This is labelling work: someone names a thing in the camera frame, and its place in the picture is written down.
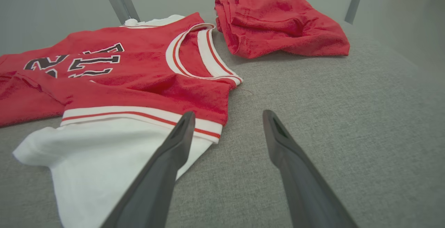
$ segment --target red jersey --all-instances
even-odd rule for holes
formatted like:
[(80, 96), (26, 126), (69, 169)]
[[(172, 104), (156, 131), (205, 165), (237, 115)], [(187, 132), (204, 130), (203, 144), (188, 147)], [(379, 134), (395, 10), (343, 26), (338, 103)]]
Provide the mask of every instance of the red jersey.
[(242, 82), (221, 60), (198, 13), (164, 26), (72, 33), (0, 57), (0, 126), (63, 114), (61, 125), (130, 117), (172, 127), (186, 111), (218, 141), (229, 91)]

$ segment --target red cloth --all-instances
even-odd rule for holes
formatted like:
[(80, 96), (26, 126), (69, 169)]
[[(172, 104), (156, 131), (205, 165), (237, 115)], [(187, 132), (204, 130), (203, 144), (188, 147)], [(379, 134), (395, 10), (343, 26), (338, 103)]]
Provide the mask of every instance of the red cloth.
[(62, 113), (62, 121), (121, 113), (174, 125), (175, 114), (194, 111), (207, 121), (203, 131), (218, 137), (208, 123), (226, 124), (229, 91), (242, 80), (216, 53), (213, 27), (194, 13), (164, 26), (71, 33), (49, 48), (3, 55), (0, 127)]
[(256, 58), (277, 50), (303, 56), (349, 54), (340, 25), (305, 0), (216, 0), (229, 51)]

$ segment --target basketball jersey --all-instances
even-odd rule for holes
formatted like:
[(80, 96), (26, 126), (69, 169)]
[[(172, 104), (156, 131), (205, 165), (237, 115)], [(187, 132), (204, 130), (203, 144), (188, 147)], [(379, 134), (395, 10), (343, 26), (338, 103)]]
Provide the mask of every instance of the basketball jersey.
[(63, 113), (59, 128), (30, 134), (13, 154), (51, 169), (64, 227), (100, 226), (183, 113), (196, 124), (177, 178), (218, 143), (242, 79), (216, 52), (214, 28), (195, 13), (0, 57), (1, 125)]

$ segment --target gray upholstery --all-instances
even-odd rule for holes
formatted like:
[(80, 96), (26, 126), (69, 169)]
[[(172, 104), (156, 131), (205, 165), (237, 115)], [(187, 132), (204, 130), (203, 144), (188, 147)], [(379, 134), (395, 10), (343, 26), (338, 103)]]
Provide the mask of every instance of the gray upholstery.
[[(444, 84), (341, 25), (348, 57), (278, 52), (245, 60), (214, 32), (219, 54), (244, 83), (230, 94), (220, 143), (178, 180), (167, 227), (291, 227), (268, 158), (264, 109), (277, 113), (360, 227), (443, 227)], [(60, 227), (48, 169), (11, 155), (28, 133), (59, 122), (0, 129), (0, 227)]]

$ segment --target black lettering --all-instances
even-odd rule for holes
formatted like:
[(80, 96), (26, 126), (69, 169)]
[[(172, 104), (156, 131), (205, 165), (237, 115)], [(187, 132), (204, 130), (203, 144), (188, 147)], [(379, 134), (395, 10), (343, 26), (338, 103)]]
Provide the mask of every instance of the black lettering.
[(121, 59), (120, 55), (114, 55), (111, 57), (101, 57), (101, 58), (93, 58), (93, 59), (74, 59), (73, 63), (71, 63), (70, 68), (68, 68), (68, 71), (73, 70), (79, 70), (85, 68), (86, 64), (94, 64), (94, 63), (119, 63)]
[(30, 60), (25, 65), (25, 67), (23, 69), (24, 70), (35, 70), (35, 68), (38, 67), (39, 70), (45, 70), (48, 67), (59, 64), (60, 62), (65, 60), (66, 57), (68, 57), (68, 54), (57, 56), (56, 61), (51, 61), (51, 59), (49, 57), (33, 59), (33, 60)]
[(48, 70), (48, 71), (46, 71), (46, 73), (49, 74), (50, 76), (57, 78), (57, 70), (56, 69)]
[(102, 71), (84, 71), (81, 74), (71, 74), (70, 76), (68, 76), (69, 78), (79, 78), (81, 76), (97, 76), (97, 75), (102, 75), (102, 74), (107, 74), (110, 73), (113, 70), (113, 68), (107, 68), (107, 69), (103, 69)]
[(86, 52), (83, 52), (83, 54), (98, 54), (100, 52), (123, 52), (123, 51), (125, 51), (125, 50), (124, 50), (124, 47), (122, 46), (122, 44), (116, 43), (114, 46), (110, 46), (110, 47), (107, 47), (105, 49), (101, 49), (101, 50), (95, 51), (95, 52), (86, 51)]

